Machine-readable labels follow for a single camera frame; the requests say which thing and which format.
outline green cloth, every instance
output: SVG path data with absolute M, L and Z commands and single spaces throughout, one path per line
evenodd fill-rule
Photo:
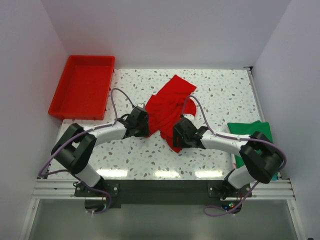
M 246 135 L 246 134 L 253 134 L 254 132 L 258 131 L 263 133 L 272 143 L 274 142 L 272 139 L 272 134 L 270 130 L 270 125 L 268 122 L 261 122 L 255 121 L 253 123 L 232 123 L 229 122 L 228 128 L 230 133 L 232 134 L 239 134 L 239 135 Z M 236 168 L 240 168 L 245 165 L 244 161 L 240 156 L 235 156 L 235 164 Z

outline folded red cloth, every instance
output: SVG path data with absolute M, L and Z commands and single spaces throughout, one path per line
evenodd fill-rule
M 173 147 L 173 128 L 180 119 L 186 97 L 195 89 L 196 86 L 174 75 L 156 95 L 151 96 L 145 106 L 149 114 L 150 134 L 160 130 L 161 137 L 176 153 L 181 148 Z M 196 115 L 196 105 L 191 99 L 187 100 L 184 113 Z

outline table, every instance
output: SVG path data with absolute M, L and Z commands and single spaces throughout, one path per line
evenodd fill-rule
M 201 102 L 210 126 L 227 131 L 227 123 L 251 123 L 259 120 L 259 112 L 247 70 L 215 69 L 115 69 L 111 88 L 125 91 L 133 103 L 147 103 L 174 75 L 194 84 L 195 95 Z M 118 115 L 129 113 L 131 105 L 120 92 L 114 92 Z M 104 120 L 65 119 L 58 138 L 72 123 L 94 126 L 115 119 L 108 96 Z M 204 125 L 200 109 L 194 124 Z M 91 166 L 106 179 L 124 180 L 222 180 L 233 169 L 232 156 L 214 149 L 185 148 L 172 151 L 156 132 L 148 138 L 114 140 L 94 148 Z M 53 160 L 49 170 L 64 169 Z M 68 180 L 66 172 L 49 179 Z

